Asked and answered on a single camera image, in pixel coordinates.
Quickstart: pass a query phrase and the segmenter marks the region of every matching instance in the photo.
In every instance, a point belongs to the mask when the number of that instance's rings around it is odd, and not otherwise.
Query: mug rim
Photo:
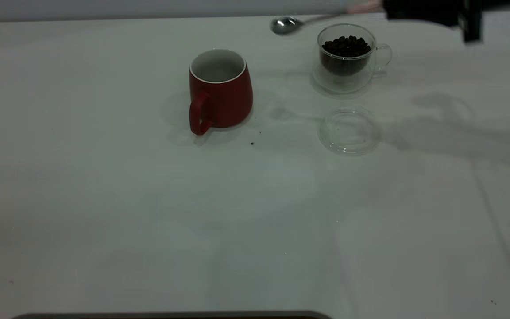
[[[243,61],[243,69],[241,70],[241,72],[239,72],[239,74],[238,74],[238,75],[234,76],[234,77],[233,77],[233,78],[231,78],[231,79],[227,79],[227,80],[225,80],[225,81],[220,81],[220,82],[206,81],[206,80],[201,79],[200,77],[198,77],[196,74],[194,74],[194,71],[192,71],[192,65],[193,65],[194,61],[196,61],[196,59],[197,59],[198,57],[200,57],[202,54],[205,54],[205,53],[208,53],[208,52],[214,52],[214,51],[228,51],[228,52],[231,52],[231,53],[233,53],[233,54],[237,55],[237,56],[241,59],[241,61]],[[247,69],[247,62],[245,62],[245,59],[243,58],[243,56],[241,56],[241,54],[239,54],[239,53],[237,53],[237,52],[235,52],[235,51],[233,51],[233,50],[230,50],[230,49],[211,49],[211,50],[208,50],[208,51],[204,51],[204,52],[202,52],[202,53],[198,54],[198,55],[197,55],[197,56],[196,56],[196,57],[192,60],[192,62],[190,63],[190,67],[189,67],[190,74],[192,74],[192,76],[194,76],[197,80],[199,80],[199,81],[201,81],[201,82],[204,82],[204,83],[210,83],[210,84],[222,84],[222,83],[231,82],[231,81],[233,81],[233,80],[235,80],[235,79],[239,78],[240,76],[242,76],[242,75],[243,75],[243,73],[245,73],[245,69]]]
[[[335,54],[331,54],[330,52],[326,51],[326,49],[322,48],[322,45],[320,44],[320,36],[328,29],[331,29],[333,27],[341,27],[341,26],[344,26],[344,27],[356,27],[356,28],[360,28],[362,29],[363,31],[367,32],[369,35],[371,35],[371,39],[373,39],[373,45],[372,45],[372,48],[369,52],[367,52],[366,54],[362,54],[360,56],[357,56],[357,57],[342,57],[342,56],[337,56]],[[338,60],[361,60],[365,57],[368,57],[370,56],[371,54],[373,54],[373,52],[377,49],[377,39],[375,38],[375,35],[371,33],[371,31],[367,30],[366,28],[362,27],[362,26],[358,26],[357,24],[351,24],[351,23],[338,23],[338,24],[332,24],[331,26],[328,26],[326,28],[324,28],[322,31],[320,31],[320,33],[318,34],[318,37],[316,38],[316,42],[318,43],[318,48],[320,48],[320,52],[324,53],[325,55],[327,56],[330,56],[332,58],[337,58]]]

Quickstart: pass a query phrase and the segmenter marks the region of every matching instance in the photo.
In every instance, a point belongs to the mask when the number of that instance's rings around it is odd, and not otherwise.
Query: glass saucer
[[[344,107],[324,118],[318,136],[330,151],[355,156],[373,151],[381,140],[381,131],[373,115],[366,109]]]
[[[372,75],[371,66],[352,76],[333,75],[320,64],[316,64],[312,69],[313,80],[324,91],[335,95],[360,95],[359,93],[371,82]]]
[[[372,81],[369,81],[367,84],[365,84],[361,89],[357,89],[356,91],[352,92],[339,92],[339,91],[331,91],[326,86],[324,86],[323,83],[320,83],[316,77],[316,72],[313,72],[310,76],[310,85],[312,85],[312,88],[323,95],[324,97],[329,97],[331,99],[337,99],[337,100],[354,100],[365,93],[367,93],[371,89]]]

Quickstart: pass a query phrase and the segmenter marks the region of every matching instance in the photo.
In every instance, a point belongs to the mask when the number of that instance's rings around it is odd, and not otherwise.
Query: white wall
[[[351,0],[0,0],[0,21],[321,14]]]

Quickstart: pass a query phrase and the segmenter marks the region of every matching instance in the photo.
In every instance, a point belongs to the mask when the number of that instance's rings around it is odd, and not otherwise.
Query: clear glass dish
[[[374,116],[362,106],[335,109],[318,129],[320,142],[330,151],[347,156],[371,152],[381,140]]]

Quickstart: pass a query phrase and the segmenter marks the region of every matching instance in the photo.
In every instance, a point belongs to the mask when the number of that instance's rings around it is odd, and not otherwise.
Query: glass cup handle
[[[375,48],[377,50],[377,62],[375,63],[375,71],[383,71],[393,58],[393,50],[388,44],[379,44]]]

